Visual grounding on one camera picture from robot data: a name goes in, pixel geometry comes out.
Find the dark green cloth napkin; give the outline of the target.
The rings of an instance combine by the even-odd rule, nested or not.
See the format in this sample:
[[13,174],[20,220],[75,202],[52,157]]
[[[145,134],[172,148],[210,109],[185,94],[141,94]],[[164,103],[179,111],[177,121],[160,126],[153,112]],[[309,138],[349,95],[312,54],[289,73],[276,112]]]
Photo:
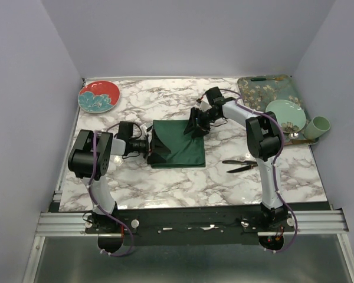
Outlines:
[[184,135],[188,120],[155,120],[153,123],[169,127],[169,137],[165,144],[171,153],[157,153],[166,159],[165,164],[150,165],[154,169],[175,169],[205,167],[204,138],[192,138],[191,133]]

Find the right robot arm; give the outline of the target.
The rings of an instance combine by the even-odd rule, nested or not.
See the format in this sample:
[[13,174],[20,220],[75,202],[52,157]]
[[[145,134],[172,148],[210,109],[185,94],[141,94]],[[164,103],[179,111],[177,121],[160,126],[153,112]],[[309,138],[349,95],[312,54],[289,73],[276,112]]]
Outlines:
[[261,177],[260,225],[267,231],[275,230],[288,216],[287,205],[280,193],[278,168],[284,135],[275,114],[248,108],[238,98],[226,98],[218,87],[210,88],[205,96],[210,108],[192,107],[184,134],[190,134],[193,139],[203,137],[218,119],[229,119],[245,127],[248,151],[255,158]]

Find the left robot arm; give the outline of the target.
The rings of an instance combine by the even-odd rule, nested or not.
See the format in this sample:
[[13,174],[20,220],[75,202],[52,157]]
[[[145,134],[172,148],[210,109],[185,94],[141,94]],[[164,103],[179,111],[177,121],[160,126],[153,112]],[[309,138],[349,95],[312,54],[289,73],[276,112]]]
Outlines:
[[93,204],[88,223],[101,227],[105,232],[114,232],[119,225],[115,215],[117,203],[110,194],[106,173],[110,156],[129,157],[131,153],[141,154],[148,161],[164,162],[161,155],[171,150],[160,141],[155,133],[134,135],[138,124],[121,121],[116,124],[118,132],[80,130],[68,157],[68,169],[82,180]]

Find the floral teal serving tray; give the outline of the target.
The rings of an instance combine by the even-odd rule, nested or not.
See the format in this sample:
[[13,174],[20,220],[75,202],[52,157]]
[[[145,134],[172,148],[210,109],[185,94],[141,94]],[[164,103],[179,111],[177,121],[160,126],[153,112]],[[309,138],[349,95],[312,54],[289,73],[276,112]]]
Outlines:
[[308,144],[318,143],[318,138],[309,140],[304,136],[304,130],[310,122],[310,117],[304,101],[289,75],[241,77],[238,79],[237,85],[244,104],[258,111],[266,112],[267,106],[276,100],[286,100],[296,104],[304,112],[305,122],[288,121],[281,117],[277,119],[285,131],[286,138],[291,141],[301,140]]

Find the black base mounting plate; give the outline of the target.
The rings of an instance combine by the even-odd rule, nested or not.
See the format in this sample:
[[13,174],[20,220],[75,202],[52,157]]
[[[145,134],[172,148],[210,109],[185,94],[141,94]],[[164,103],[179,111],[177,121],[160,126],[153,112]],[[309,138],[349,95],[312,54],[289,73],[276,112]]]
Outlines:
[[99,238],[124,238],[126,245],[258,245],[266,236],[294,231],[292,217],[278,211],[269,217],[260,205],[207,206],[191,208],[121,209],[120,222],[104,216],[89,216],[87,234]]

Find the red plate with blue flower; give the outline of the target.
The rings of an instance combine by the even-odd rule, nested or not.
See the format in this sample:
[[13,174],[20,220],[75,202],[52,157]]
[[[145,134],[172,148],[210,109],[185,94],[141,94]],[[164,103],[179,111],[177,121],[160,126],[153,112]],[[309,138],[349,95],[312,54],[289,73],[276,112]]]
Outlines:
[[78,94],[79,107],[90,114],[101,114],[111,110],[120,99],[117,85],[109,81],[94,81],[85,85]]

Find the light green plate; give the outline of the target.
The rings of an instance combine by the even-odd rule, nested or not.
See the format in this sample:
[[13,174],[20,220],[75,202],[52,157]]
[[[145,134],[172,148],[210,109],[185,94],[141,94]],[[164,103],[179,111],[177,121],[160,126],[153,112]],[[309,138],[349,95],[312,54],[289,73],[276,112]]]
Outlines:
[[275,114],[284,133],[297,133],[306,125],[304,110],[294,102],[274,100],[267,105],[265,111]]

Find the light green cup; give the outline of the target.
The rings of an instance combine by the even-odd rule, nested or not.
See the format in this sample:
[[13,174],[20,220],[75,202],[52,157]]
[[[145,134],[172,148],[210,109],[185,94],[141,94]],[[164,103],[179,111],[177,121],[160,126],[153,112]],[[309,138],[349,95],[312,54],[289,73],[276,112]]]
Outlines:
[[304,130],[304,137],[308,140],[319,138],[331,128],[330,121],[322,116],[316,116],[306,126]]

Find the aluminium frame rail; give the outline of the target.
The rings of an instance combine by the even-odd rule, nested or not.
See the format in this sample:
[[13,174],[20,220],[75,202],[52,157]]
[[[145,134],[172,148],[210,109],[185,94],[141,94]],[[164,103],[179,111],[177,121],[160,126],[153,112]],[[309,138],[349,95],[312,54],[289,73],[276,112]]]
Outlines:
[[35,234],[37,236],[112,236],[120,237],[132,232],[140,235],[150,232],[156,235],[164,232],[219,232],[234,229],[240,233],[259,236],[277,235],[327,235],[348,232],[343,212],[339,210],[297,211],[281,224],[264,228],[255,216],[237,216],[229,212],[203,212],[202,210],[137,210],[133,216],[124,214],[125,228],[115,221],[110,226],[93,226],[88,223],[90,214],[42,213]]

